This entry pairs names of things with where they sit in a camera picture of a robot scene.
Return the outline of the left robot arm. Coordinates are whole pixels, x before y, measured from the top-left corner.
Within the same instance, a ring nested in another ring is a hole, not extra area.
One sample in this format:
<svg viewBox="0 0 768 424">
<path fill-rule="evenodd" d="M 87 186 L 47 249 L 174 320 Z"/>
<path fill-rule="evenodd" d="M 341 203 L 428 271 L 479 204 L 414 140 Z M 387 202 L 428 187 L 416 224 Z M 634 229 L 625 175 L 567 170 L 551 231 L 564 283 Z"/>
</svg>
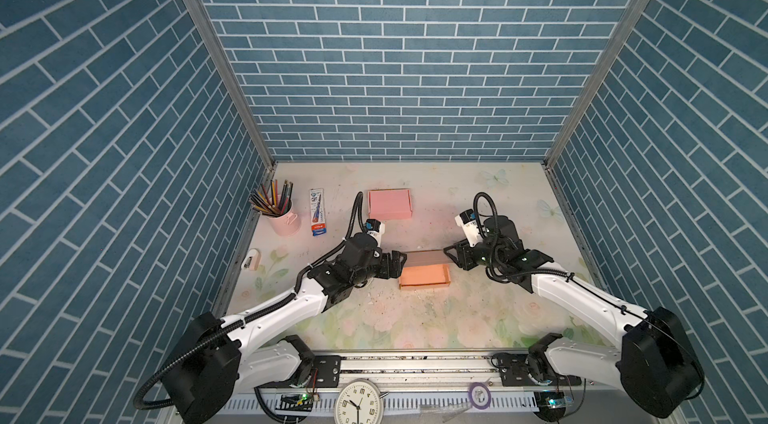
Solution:
<svg viewBox="0 0 768 424">
<path fill-rule="evenodd" d="M 269 342 L 347 299 L 373 279 L 398 279 L 403 252 L 385 252 L 370 233 L 345 239 L 297 275 L 292 288 L 238 314 L 195 318 L 161 368 L 140 385 L 137 410 L 173 407 L 185 423 L 204 423 L 241 388 L 303 382 L 314 355 L 298 337 Z"/>
</svg>

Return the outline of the tan cardboard box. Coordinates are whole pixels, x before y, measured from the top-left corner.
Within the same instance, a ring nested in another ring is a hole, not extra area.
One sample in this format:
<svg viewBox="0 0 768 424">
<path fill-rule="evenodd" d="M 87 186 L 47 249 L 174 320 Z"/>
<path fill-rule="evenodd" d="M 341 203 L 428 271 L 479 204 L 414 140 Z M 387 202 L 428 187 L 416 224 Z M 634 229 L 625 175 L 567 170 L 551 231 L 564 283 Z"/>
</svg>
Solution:
<svg viewBox="0 0 768 424">
<path fill-rule="evenodd" d="M 448 287 L 452 261 L 441 250 L 415 251 L 407 254 L 398 279 L 401 290 Z"/>
</svg>

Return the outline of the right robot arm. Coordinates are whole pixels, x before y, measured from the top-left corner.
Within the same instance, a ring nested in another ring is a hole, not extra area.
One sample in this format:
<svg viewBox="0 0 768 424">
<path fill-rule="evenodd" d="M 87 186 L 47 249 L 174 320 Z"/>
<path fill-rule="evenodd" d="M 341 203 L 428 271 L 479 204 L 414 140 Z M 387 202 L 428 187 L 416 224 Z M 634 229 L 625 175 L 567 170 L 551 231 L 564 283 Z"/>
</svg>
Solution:
<svg viewBox="0 0 768 424">
<path fill-rule="evenodd" d="M 567 271 L 538 250 L 525 248 L 505 216 L 485 220 L 467 210 L 456 216 L 463 240 L 444 248 L 461 269 L 484 268 L 500 284 L 566 309 L 595 329 L 606 345 L 584 344 L 564 333 L 549 333 L 528 348 L 528 374 L 539 385 L 575 376 L 623 391 L 643 411 L 666 418 L 684 401 L 698 397 L 705 373 L 681 320 L 659 307 L 628 303 Z"/>
</svg>

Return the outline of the pink cardboard box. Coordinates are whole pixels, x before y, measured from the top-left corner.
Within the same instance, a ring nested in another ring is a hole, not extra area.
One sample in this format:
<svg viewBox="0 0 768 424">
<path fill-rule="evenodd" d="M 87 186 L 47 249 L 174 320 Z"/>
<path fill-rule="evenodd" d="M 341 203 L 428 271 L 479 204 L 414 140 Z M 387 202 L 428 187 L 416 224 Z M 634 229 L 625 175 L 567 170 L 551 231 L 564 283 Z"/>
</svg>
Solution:
<svg viewBox="0 0 768 424">
<path fill-rule="evenodd" d="M 378 189 L 368 192 L 369 218 L 379 221 L 408 220 L 412 218 L 409 189 Z"/>
</svg>

